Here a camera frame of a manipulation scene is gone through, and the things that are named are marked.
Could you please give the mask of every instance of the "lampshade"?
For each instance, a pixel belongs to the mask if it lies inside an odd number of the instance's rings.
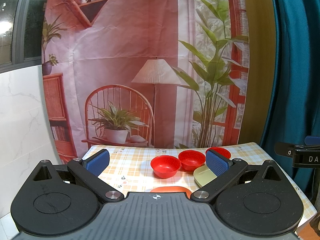
[[[148,59],[132,82],[186,85],[164,59]]]

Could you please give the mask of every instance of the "floor lamp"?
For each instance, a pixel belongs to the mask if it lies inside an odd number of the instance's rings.
[[[152,111],[156,121],[156,84],[186,85],[164,59],[148,59],[133,83],[153,84]],[[155,128],[153,127],[153,145],[155,141]]]

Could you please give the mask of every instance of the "table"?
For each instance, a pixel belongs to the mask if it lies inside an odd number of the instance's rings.
[[[231,159],[241,158],[248,164],[262,164],[265,160],[272,159],[256,143],[225,146],[224,148],[228,149],[231,153]],[[192,192],[199,189],[199,186],[194,181],[193,172],[185,172],[181,168],[175,176],[169,179],[158,179],[153,175],[150,162],[154,157],[159,155],[178,157],[178,154],[185,149],[151,149],[95,145],[90,148],[83,159],[92,156],[101,149],[109,151],[110,164],[99,175],[99,178],[122,192],[124,196],[129,191],[150,192],[153,188],[164,186],[182,186],[190,189]],[[206,149],[200,148],[196,150],[205,153]],[[284,174],[298,193],[304,206],[303,217],[297,230],[300,231],[316,215],[317,211],[295,182],[285,172]]]

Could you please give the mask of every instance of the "chair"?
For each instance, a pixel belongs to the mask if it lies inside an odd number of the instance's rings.
[[[109,142],[103,135],[103,129],[97,129],[99,124],[94,124],[89,119],[98,118],[98,108],[109,109],[108,102],[113,103],[120,109],[133,110],[135,116],[139,117],[141,122],[144,122],[148,127],[139,126],[138,130],[132,130],[131,135],[140,135],[143,137],[145,143],[130,143],[119,144]],[[113,146],[128,146],[128,147],[152,147],[152,129],[154,129],[155,120],[150,103],[137,90],[123,86],[123,85],[108,85],[103,86],[93,91],[85,102],[85,135],[86,139],[82,142],[88,144],[88,149],[92,145],[113,145]]]

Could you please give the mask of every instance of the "white marble wall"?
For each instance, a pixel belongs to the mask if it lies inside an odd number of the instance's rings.
[[[61,163],[52,142],[41,66],[0,74],[0,218],[40,160]]]

